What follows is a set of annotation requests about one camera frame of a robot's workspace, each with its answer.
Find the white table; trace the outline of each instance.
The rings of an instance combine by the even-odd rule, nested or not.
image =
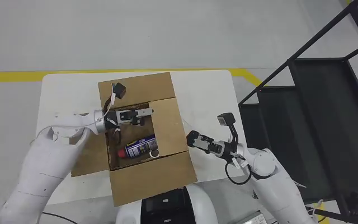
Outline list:
[[[54,113],[86,113],[101,108],[98,83],[161,72],[49,74],[41,89],[36,132],[47,126]],[[229,128],[220,126],[217,116],[232,112],[239,140],[246,142],[229,71],[172,71],[173,86],[185,133],[191,130],[227,141]],[[191,148],[190,156],[199,182],[226,178],[225,161]],[[243,172],[229,168],[231,176]],[[49,204],[111,195],[109,172],[72,178],[67,176],[49,200]]]

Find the cardboard box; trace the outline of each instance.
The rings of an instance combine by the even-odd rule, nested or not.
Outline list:
[[[122,125],[122,141],[115,144],[112,131],[91,136],[80,155],[72,176],[110,171],[114,206],[148,198],[197,181],[191,163],[170,73],[152,74],[100,82],[101,105],[111,95],[111,84],[126,86],[123,99],[116,99],[113,109],[153,108],[145,126]],[[160,157],[142,155],[135,159],[116,156],[125,144],[156,135]]]

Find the black metal stairs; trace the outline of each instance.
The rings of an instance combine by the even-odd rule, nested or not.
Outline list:
[[[353,1],[248,94],[239,109],[248,147],[269,148],[305,203],[336,200],[339,213],[316,214],[358,223],[358,81],[342,58],[298,58],[352,10]],[[265,86],[289,67],[295,86]],[[257,94],[258,104],[245,104]]]

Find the can label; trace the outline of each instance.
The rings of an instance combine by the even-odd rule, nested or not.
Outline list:
[[[155,135],[129,143],[125,147],[128,156],[131,158],[137,157],[140,154],[148,153],[151,150],[156,150],[157,148],[158,144]]]

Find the red can cap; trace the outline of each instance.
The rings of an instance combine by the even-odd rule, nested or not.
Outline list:
[[[124,148],[118,150],[118,156],[119,156],[120,158],[128,158],[127,153],[125,153],[125,149],[124,149]]]

